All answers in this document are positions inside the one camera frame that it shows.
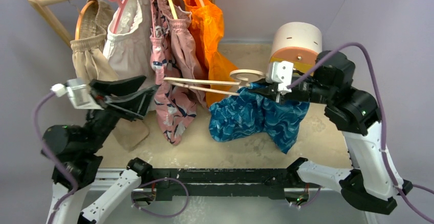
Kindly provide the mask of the blue leaf-print shorts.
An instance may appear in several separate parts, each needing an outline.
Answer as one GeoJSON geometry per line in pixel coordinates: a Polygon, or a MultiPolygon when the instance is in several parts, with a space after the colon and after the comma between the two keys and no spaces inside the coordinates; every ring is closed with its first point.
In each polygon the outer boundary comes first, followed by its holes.
{"type": "Polygon", "coordinates": [[[300,124],[310,104],[292,100],[279,104],[250,92],[261,87],[256,83],[242,87],[237,91],[238,96],[212,104],[209,108],[210,135],[217,142],[228,142],[265,132],[286,154],[297,141],[300,124]]]}

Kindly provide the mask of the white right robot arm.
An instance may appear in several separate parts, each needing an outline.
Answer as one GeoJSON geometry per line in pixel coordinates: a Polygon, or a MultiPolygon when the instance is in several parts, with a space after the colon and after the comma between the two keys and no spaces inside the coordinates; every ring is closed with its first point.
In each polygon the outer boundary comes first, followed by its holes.
{"type": "Polygon", "coordinates": [[[287,168],[288,182],[295,187],[317,184],[339,192],[352,207],[389,215],[400,192],[384,165],[381,149],[382,115],[368,92],[352,86],[355,64],[341,52],[321,52],[313,75],[284,94],[278,83],[261,79],[252,92],[268,101],[301,101],[323,104],[325,116],[342,132],[351,169],[319,165],[298,158],[287,168]]]}

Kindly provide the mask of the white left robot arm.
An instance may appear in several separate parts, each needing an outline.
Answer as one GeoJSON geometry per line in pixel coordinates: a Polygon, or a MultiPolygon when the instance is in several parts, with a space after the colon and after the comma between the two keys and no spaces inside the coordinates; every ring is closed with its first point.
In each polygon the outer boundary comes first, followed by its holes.
{"type": "Polygon", "coordinates": [[[142,88],[145,79],[140,75],[117,81],[93,79],[85,84],[76,78],[51,87],[49,97],[67,95],[74,108],[85,109],[87,114],[82,126],[53,125],[38,133],[41,153],[55,164],[47,223],[103,223],[128,193],[152,183],[152,166],[133,159],[108,190],[82,207],[102,162],[97,151],[119,120],[143,119],[153,101],[158,87],[142,88]]]}

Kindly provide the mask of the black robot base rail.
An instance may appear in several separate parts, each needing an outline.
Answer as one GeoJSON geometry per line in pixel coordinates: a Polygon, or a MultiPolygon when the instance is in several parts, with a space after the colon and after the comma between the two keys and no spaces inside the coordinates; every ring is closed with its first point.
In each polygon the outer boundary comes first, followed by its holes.
{"type": "Polygon", "coordinates": [[[157,201],[175,196],[296,198],[316,184],[291,181],[285,168],[154,168],[140,158],[127,164],[139,176],[139,188],[154,189],[157,201]]]}

